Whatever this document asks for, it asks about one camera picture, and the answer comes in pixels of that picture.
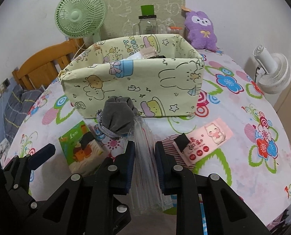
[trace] plastic zip bag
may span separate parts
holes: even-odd
[[[135,216],[162,212],[172,208],[171,196],[162,194],[155,162],[155,140],[143,118],[135,118],[133,131],[128,140],[135,142],[136,156],[133,166],[130,196]]]

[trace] wooden chair back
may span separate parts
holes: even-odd
[[[82,45],[83,39],[71,39],[45,48],[31,56],[19,70],[14,70],[14,79],[28,90],[40,88],[41,85],[48,87],[58,75],[53,61],[57,60],[60,68],[64,69],[70,63],[68,55],[75,54]]]

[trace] tablecloth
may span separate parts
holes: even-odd
[[[254,81],[223,51],[199,50],[205,62],[202,91],[195,113],[186,117],[146,118],[156,140],[167,153],[176,153],[172,140],[221,118],[233,136],[190,169],[208,176],[219,174],[267,225],[291,203],[291,147],[275,110]],[[15,155],[33,154],[48,143],[55,155],[31,173],[30,191],[46,200],[71,175],[58,138],[82,121],[82,116],[55,80],[28,113],[16,134],[5,163]],[[86,119],[93,129],[96,121]],[[114,158],[123,140],[99,137]]]

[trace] pink package in box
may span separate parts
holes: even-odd
[[[212,153],[233,136],[233,132],[221,118],[200,127],[188,134],[190,141],[183,151],[179,150],[176,142],[173,144],[187,166],[193,165]]]

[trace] plush toy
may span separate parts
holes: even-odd
[[[203,11],[186,13],[185,26],[189,31],[188,40],[196,49],[216,51],[217,37],[214,34],[213,23]]]

